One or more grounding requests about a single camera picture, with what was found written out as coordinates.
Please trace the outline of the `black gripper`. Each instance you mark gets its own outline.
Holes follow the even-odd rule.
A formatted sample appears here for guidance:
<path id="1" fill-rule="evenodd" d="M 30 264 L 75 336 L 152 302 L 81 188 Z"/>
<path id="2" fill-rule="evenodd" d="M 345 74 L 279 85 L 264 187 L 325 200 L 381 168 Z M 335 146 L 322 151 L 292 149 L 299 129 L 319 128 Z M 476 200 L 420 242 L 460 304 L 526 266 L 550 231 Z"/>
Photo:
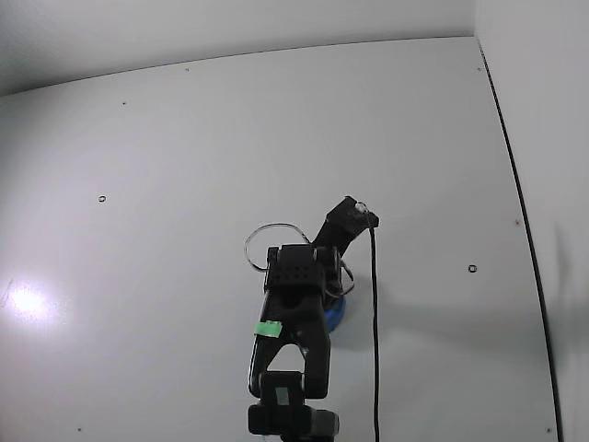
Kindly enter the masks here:
<path id="1" fill-rule="evenodd" d="M 324 308 L 332 308 L 342 297 L 341 256 L 337 250 L 326 250 L 324 257 L 325 300 Z"/>

